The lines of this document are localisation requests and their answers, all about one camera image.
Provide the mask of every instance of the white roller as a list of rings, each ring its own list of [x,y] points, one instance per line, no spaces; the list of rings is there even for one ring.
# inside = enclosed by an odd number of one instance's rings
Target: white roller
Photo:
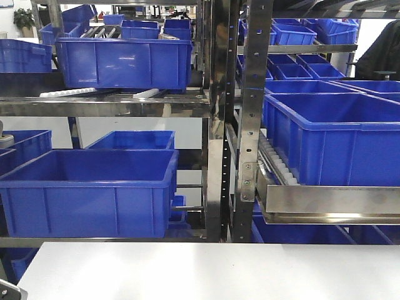
[[[91,92],[96,92],[97,89],[93,87],[87,87],[85,89],[67,89],[65,91],[54,91],[54,92],[42,92],[39,97],[49,98],[49,97],[64,97],[77,94],[86,94]]]
[[[160,92],[159,89],[149,89],[144,92],[139,92],[137,94],[133,94],[132,98],[150,98],[159,92]]]

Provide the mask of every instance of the metal rail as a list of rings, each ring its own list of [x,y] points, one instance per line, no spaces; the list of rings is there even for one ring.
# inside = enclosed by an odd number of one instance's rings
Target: metal rail
[[[208,118],[207,98],[0,97],[0,116]]]
[[[400,224],[400,187],[283,185],[260,136],[257,191],[267,223]]]
[[[352,53],[355,52],[358,45],[273,45],[268,47],[269,54],[307,54],[307,53]],[[237,47],[237,53],[243,54],[244,46]]]

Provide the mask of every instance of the plastic storage bin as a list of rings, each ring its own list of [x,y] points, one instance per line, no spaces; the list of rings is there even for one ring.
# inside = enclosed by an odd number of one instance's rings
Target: plastic storage bin
[[[303,26],[273,24],[278,45],[312,45],[317,34]]]
[[[0,73],[50,73],[51,46],[0,39]]]
[[[124,18],[123,14],[105,14],[102,20],[104,25],[121,25]]]
[[[317,33],[319,41],[328,45],[354,44],[357,38],[357,30],[326,34],[321,29],[317,29]]]
[[[344,74],[330,64],[308,64],[307,71],[314,79],[331,80],[343,78]]]
[[[295,64],[296,62],[287,54],[270,54],[268,56],[268,66],[273,64]]]
[[[186,89],[190,83],[190,41],[62,38],[56,47],[69,88]]]
[[[326,34],[357,31],[359,27],[357,21],[353,19],[318,19],[317,23]]]
[[[236,57],[236,81],[241,86],[242,83],[242,75],[244,69],[244,56],[238,55]]]
[[[388,98],[391,100],[400,100],[400,81],[336,81],[335,83],[342,84],[353,89],[358,89],[362,92]]]
[[[393,245],[398,240],[399,226],[354,225],[349,226],[350,236],[360,245]]]
[[[296,62],[303,67],[308,64],[330,64],[329,61],[317,54],[299,54],[296,57]]]
[[[121,24],[123,39],[157,39],[159,32],[158,22],[124,20]]]
[[[316,32],[318,25],[317,19],[302,19],[301,22],[303,26],[306,26],[308,29],[311,29],[312,31]]]
[[[355,244],[338,225],[265,224],[262,215],[253,216],[252,237],[266,244]]]
[[[88,4],[83,4],[62,12],[62,20],[70,23],[83,23],[97,15],[97,11]]]
[[[242,83],[243,69],[244,69],[244,56],[238,55],[236,59],[236,81],[239,84],[239,86],[241,86]],[[270,80],[274,80],[274,78],[269,69],[267,69],[266,81]]]
[[[278,80],[308,80],[313,77],[299,64],[277,64],[271,68]]]
[[[42,34],[43,44],[54,45],[54,34],[51,23],[39,30]],[[80,23],[64,23],[64,36],[66,38],[80,38],[85,33],[85,28]]]
[[[16,163],[15,149],[0,149],[0,175],[3,175],[14,169],[16,166],[15,163]]]
[[[52,149],[50,130],[7,130],[3,134],[14,136],[15,166],[26,163]]]
[[[266,100],[267,137],[299,183],[400,184],[400,104],[365,94]]]
[[[163,237],[177,150],[54,150],[0,177],[14,237]]]
[[[248,24],[243,21],[239,20],[239,37],[238,37],[238,43],[243,45],[244,44],[244,39],[248,34]],[[269,33],[269,44],[270,45],[275,45],[276,42],[276,31],[271,29],[271,32]]]
[[[274,19],[274,22],[277,24],[301,26],[301,23],[296,19]]]
[[[186,206],[186,196],[175,195],[172,200],[172,206]],[[185,222],[187,211],[171,211],[171,217],[169,217],[169,223],[182,223]]]
[[[273,75],[271,74],[271,72],[269,71],[269,69],[267,69],[267,74],[266,74],[265,80],[266,80],[266,81],[274,80],[274,77],[273,77]]]
[[[17,283],[22,278],[38,250],[38,248],[7,248],[4,260],[10,281]]]
[[[275,42],[276,42],[276,32],[275,30],[271,29],[271,32],[269,33],[269,44],[275,45]]]
[[[164,33],[190,41],[192,39],[190,20],[165,20]]]
[[[275,80],[266,83],[266,94],[338,94],[338,93],[361,93],[350,87],[340,86],[326,81],[299,80],[285,81]]]
[[[111,131],[87,149],[174,149],[175,131]]]

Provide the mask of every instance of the metal frame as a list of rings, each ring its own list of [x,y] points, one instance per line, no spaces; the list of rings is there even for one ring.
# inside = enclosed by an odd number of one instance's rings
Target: metal frame
[[[398,187],[277,186],[276,179],[281,184],[284,182],[279,180],[278,170],[264,162],[268,162],[268,158],[257,161],[257,156],[263,157],[265,152],[263,135],[259,139],[259,124],[267,53],[353,53],[357,49],[356,45],[323,44],[268,47],[271,18],[400,18],[398,7],[382,7],[382,3],[391,4],[391,0],[379,1],[379,8],[368,6],[362,9],[359,6],[353,9],[359,1],[323,0],[311,7],[299,5],[273,11],[273,2],[247,1],[247,46],[237,47],[237,52],[246,57],[244,83],[237,102],[240,113],[237,126],[234,120],[225,126],[227,144],[236,161],[236,189],[231,207],[232,240],[251,241],[254,199],[259,200],[269,223],[400,224],[400,204],[395,201]],[[237,22],[237,18],[231,20],[231,24]],[[228,66],[233,64],[234,60],[227,63]],[[355,200],[354,205],[334,205],[346,199],[348,202]]]
[[[52,22],[62,27],[59,13],[60,4],[76,3],[77,0],[32,0],[32,3],[48,3]],[[94,4],[109,4],[110,0],[94,0]],[[113,4],[148,4],[148,1],[113,0]],[[341,1],[328,5],[328,0],[314,7],[295,7],[285,11],[273,11],[273,0],[249,0],[248,39],[243,48],[236,47],[237,25],[240,1],[230,0],[154,0],[157,4],[198,5],[199,31],[198,43],[201,55],[199,65],[203,70],[204,93],[189,96],[168,96],[149,99],[133,99],[124,96],[94,97],[0,97],[0,116],[153,116],[153,117],[192,117],[202,118],[202,206],[179,207],[176,209],[203,210],[205,231],[200,239],[218,242],[226,241],[230,229],[234,242],[251,241],[251,221],[256,188],[258,194],[264,193],[271,208],[275,193],[286,195],[286,187],[271,186],[271,178],[261,181],[257,177],[259,166],[259,130],[261,108],[264,97],[264,77],[266,59],[270,53],[350,53],[355,45],[311,45],[311,46],[271,46],[268,48],[271,18],[400,18],[393,7],[356,11],[352,10],[354,1]],[[234,74],[236,54],[246,56],[243,87],[240,96],[235,90]],[[230,170],[231,162],[235,170]],[[230,182],[229,175],[235,173],[235,181]],[[234,194],[229,190],[234,187]],[[305,191],[304,187],[294,187]],[[280,221],[288,221],[287,216]],[[97,241],[116,241],[118,239],[101,238]],[[33,239],[13,239],[0,237],[0,244],[12,246],[37,245]]]

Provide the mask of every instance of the white table surface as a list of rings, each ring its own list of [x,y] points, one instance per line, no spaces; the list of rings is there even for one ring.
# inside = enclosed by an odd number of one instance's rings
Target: white table surface
[[[399,246],[43,244],[28,300],[400,299]]]

